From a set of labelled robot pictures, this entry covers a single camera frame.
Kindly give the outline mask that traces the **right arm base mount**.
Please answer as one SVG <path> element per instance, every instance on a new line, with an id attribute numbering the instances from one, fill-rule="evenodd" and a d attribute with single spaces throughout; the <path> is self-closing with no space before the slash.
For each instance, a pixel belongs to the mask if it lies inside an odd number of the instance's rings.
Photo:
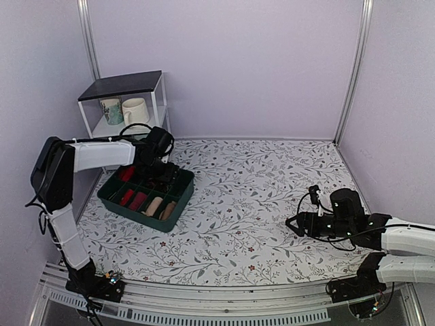
<path id="1" fill-rule="evenodd" d="M 329 280 L 325 290 L 332 302 L 338 303 L 378 295 L 368 303 L 351 304 L 349 309 L 358 319 L 370 319 L 382 313 L 392 299 L 392 297 L 385 298 L 384 292 L 387 290 L 387 284 L 379 280 L 377 276 L 380 262 L 385 256 L 385 253 L 371 253 L 364 259 L 355 276 Z"/>

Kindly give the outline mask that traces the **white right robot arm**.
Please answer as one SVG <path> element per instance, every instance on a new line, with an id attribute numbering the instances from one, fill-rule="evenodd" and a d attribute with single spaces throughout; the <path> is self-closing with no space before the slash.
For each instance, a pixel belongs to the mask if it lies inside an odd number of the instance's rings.
<path id="1" fill-rule="evenodd" d="M 330 208 L 317 185 L 307 193 L 315 212 L 297 210 L 286 226 L 299 237 L 331 245 L 349 241 L 370 249 L 351 282 L 351 290 L 365 296 L 377 283 L 434 283 L 434 226 L 411 223 L 382 213 L 368 215 L 360 195 L 340 188 L 330 194 Z"/>

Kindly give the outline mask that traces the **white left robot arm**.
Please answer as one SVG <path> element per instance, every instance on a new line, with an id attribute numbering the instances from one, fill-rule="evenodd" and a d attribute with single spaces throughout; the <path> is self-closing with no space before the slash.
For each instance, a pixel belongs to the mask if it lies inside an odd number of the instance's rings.
<path id="1" fill-rule="evenodd" d="M 77 230 L 73 212 L 75 175 L 82 171 L 108 166 L 132 166 L 146 177 L 170 177 L 174 165 L 167 158 L 175 145 L 174 136 L 161 127 L 151 127 L 144 134 L 121 130 L 111 137 L 62 140 L 48 137 L 31 173 L 34 196 L 28 206 L 36 206 L 46 218 L 64 262 L 75 274 L 74 282 L 87 295 L 101 289 L 94 275 L 94 263 Z"/>

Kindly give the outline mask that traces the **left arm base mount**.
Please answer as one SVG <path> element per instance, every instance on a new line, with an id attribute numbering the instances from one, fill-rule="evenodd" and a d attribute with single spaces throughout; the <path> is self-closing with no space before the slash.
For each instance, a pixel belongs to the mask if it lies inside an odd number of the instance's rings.
<path id="1" fill-rule="evenodd" d="M 119 272 L 110 270 L 105 274 L 96 273 L 96 267 L 90 260 L 79 270 L 72 268 L 68 263 L 65 264 L 68 270 L 69 280 L 65 289 L 82 295 L 85 299 L 97 298 L 110 302 L 120 303 L 125 282 Z"/>

